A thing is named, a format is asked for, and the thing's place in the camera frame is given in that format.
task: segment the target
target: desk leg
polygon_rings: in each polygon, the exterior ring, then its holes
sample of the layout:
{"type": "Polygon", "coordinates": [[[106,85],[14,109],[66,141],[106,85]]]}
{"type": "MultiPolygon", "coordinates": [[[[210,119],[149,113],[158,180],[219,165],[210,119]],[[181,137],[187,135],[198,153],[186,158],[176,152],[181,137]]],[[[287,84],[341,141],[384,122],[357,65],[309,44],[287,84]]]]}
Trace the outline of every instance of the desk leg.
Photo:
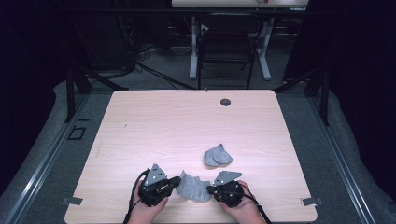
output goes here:
{"type": "Polygon", "coordinates": [[[271,75],[270,75],[270,70],[268,69],[267,60],[265,59],[265,53],[267,52],[268,49],[268,43],[270,42],[273,26],[274,26],[274,19],[271,19],[264,24],[264,29],[262,32],[264,40],[262,41],[262,49],[260,50],[260,52],[258,52],[260,66],[262,68],[262,75],[264,77],[264,80],[267,81],[271,80],[271,75]]]}
{"type": "Polygon", "coordinates": [[[198,65],[198,54],[197,54],[197,23],[195,17],[191,19],[191,63],[190,63],[190,79],[197,78],[197,65],[198,65]]]}

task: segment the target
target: gray carpet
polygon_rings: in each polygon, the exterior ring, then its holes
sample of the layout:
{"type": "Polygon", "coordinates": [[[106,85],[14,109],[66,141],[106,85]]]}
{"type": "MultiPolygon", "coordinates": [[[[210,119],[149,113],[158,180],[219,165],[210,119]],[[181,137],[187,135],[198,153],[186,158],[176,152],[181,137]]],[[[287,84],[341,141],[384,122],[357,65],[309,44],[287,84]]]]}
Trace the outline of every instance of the gray carpet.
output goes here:
{"type": "MultiPolygon", "coordinates": [[[[267,53],[267,60],[272,73],[272,81],[264,81],[260,66],[256,63],[251,89],[273,89],[281,84],[285,64],[290,54],[292,41],[272,38],[267,53]]],[[[175,54],[173,51],[154,50],[143,64],[161,71],[181,82],[196,87],[196,80],[189,79],[190,54],[175,54]]],[[[230,77],[220,74],[215,76],[218,67],[205,67],[203,86],[209,89],[244,89],[245,77],[236,68],[222,68],[221,71],[234,72],[230,77]]],[[[174,86],[159,77],[141,71],[139,67],[132,74],[112,79],[115,83],[130,90],[173,89],[174,86]]],[[[106,106],[111,97],[111,90],[103,84],[91,80],[94,91],[77,113],[72,127],[84,129],[80,140],[64,139],[60,145],[60,153],[51,167],[50,172],[35,199],[26,207],[21,218],[22,223],[64,223],[67,206],[61,204],[64,197],[73,195],[74,189],[82,172],[85,160],[91,149],[106,106]]],[[[52,149],[58,134],[64,127],[66,118],[65,85],[55,88],[57,103],[50,118],[38,137],[28,158],[20,171],[0,198],[0,222],[4,223],[12,208],[18,202],[35,169],[52,149]]],[[[318,220],[314,223],[361,223],[347,188],[334,164],[331,146],[316,118],[317,111],[301,92],[301,87],[293,88],[291,93],[277,95],[285,121],[288,125],[291,140],[302,165],[311,194],[321,197],[325,204],[318,206],[318,220]]],[[[331,130],[338,145],[343,150],[349,168],[361,187],[363,196],[371,209],[376,223],[396,223],[394,202],[374,183],[367,170],[359,160],[359,150],[342,114],[336,97],[331,94],[329,104],[329,121],[331,130]]]]}

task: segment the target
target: desk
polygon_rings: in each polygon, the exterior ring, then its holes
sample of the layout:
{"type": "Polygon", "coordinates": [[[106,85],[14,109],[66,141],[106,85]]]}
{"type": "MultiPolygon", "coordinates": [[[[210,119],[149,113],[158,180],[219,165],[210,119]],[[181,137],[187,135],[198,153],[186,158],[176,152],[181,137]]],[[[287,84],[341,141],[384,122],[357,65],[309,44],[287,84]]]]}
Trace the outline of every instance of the desk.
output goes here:
{"type": "MultiPolygon", "coordinates": [[[[261,0],[172,0],[173,7],[266,7],[266,8],[293,8],[306,7],[309,0],[269,0],[264,3],[261,0]]],[[[271,80],[268,63],[265,59],[265,53],[268,48],[268,43],[273,30],[274,20],[271,19],[264,24],[262,30],[262,48],[258,50],[260,66],[262,68],[262,75],[264,80],[271,80]]],[[[196,50],[196,34],[197,29],[195,18],[192,18],[191,23],[191,66],[190,78],[196,78],[196,69],[198,63],[198,55],[196,50]]]]}
{"type": "MultiPolygon", "coordinates": [[[[184,170],[203,181],[220,171],[240,172],[274,222],[317,218],[300,163],[272,91],[116,91],[93,142],[70,204],[67,223],[121,223],[137,177],[158,163],[169,177],[184,170]],[[221,99],[231,104],[220,104],[221,99]],[[226,167],[204,163],[222,143],[233,157],[226,167]]],[[[234,223],[212,199],[169,198],[156,223],[234,223]]]]}

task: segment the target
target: white desk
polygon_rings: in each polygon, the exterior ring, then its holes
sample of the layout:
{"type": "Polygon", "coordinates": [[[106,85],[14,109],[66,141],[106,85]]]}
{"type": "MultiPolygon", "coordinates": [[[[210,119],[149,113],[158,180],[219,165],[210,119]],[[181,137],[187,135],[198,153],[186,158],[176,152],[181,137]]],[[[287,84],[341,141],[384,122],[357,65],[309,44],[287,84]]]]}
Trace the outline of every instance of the white desk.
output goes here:
{"type": "MultiPolygon", "coordinates": [[[[268,8],[293,8],[293,7],[306,7],[309,0],[268,0],[268,3],[264,3],[264,0],[172,0],[173,7],[268,7],[268,8]]],[[[265,59],[265,53],[268,48],[268,43],[271,38],[273,30],[273,21],[270,20],[264,24],[262,31],[262,48],[258,50],[258,56],[260,65],[262,68],[262,76],[264,80],[271,80],[270,71],[268,69],[268,63],[265,59]]],[[[196,78],[196,70],[198,63],[198,55],[196,51],[196,34],[197,27],[195,18],[192,18],[191,23],[191,66],[190,66],[190,78],[196,78]]]]}
{"type": "MultiPolygon", "coordinates": [[[[94,140],[70,204],[67,223],[121,223],[132,186],[153,163],[171,178],[184,170],[213,181],[222,170],[238,178],[274,222],[310,222],[316,208],[276,96],[272,91],[116,91],[94,140]],[[231,100],[229,106],[220,100],[231,100]],[[204,163],[205,151],[222,143],[227,167],[204,163]]],[[[218,203],[195,203],[176,191],[155,223],[234,223],[218,203]]]]}

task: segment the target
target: black circle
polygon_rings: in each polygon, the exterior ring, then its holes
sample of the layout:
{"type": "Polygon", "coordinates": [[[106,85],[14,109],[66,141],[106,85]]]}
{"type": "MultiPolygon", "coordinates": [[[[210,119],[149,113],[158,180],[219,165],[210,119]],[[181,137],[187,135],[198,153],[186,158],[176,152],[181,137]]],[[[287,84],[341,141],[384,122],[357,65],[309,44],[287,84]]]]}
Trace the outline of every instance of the black circle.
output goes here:
{"type": "Polygon", "coordinates": [[[231,101],[229,99],[221,99],[220,103],[224,106],[229,106],[231,104],[231,101]]]}

